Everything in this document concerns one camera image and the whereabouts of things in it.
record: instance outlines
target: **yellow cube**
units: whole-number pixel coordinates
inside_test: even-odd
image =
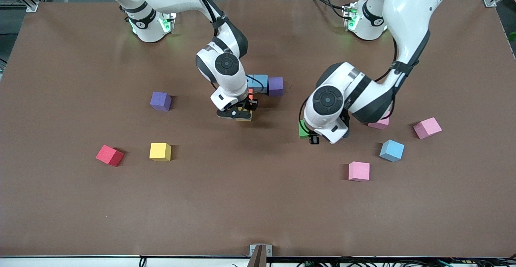
[[[172,147],[166,143],[151,143],[149,158],[154,161],[170,161],[172,158]]]

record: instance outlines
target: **brown table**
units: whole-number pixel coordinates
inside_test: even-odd
[[[299,107],[326,68],[348,61],[380,76],[388,32],[360,41],[307,0],[221,8],[249,39],[247,74],[283,76],[254,121],[220,119],[195,67],[212,29],[197,12],[176,34],[139,41],[118,4],[43,3],[24,20],[0,83],[0,254],[509,256],[516,249],[515,62],[495,8],[446,0],[398,94],[391,125],[352,120],[351,136],[311,146]],[[175,96],[153,110],[153,91]],[[419,140],[412,126],[444,129]],[[378,157],[382,142],[403,159]],[[151,142],[172,162],[149,160]],[[126,152],[114,168],[95,159]],[[343,164],[371,163],[370,182]]]

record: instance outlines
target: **white robotic arm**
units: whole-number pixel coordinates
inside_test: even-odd
[[[328,67],[304,109],[305,123],[313,129],[307,129],[312,143],[317,144],[317,135],[332,144],[346,137],[347,111],[361,123],[377,122],[385,116],[405,78],[418,63],[430,37],[430,17],[441,1],[385,0],[383,18],[396,42],[396,60],[383,83],[372,81],[349,63]]]
[[[116,0],[129,16],[133,32],[142,41],[159,41],[167,31],[167,13],[197,10],[212,23],[212,41],[197,53],[201,74],[219,87],[211,100],[222,118],[250,120],[258,106],[248,98],[246,74],[240,62],[247,53],[247,39],[211,0]]]

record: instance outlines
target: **red cube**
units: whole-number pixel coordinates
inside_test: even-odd
[[[109,164],[111,166],[118,166],[120,161],[124,157],[124,153],[111,148],[110,146],[103,145],[102,149],[98,152],[96,158],[105,164]]]

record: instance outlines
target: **purple cube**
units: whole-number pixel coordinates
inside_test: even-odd
[[[269,96],[282,96],[283,95],[283,78],[282,77],[270,77],[269,78]]]
[[[155,91],[152,93],[151,106],[158,111],[170,111],[172,98],[166,92]]]

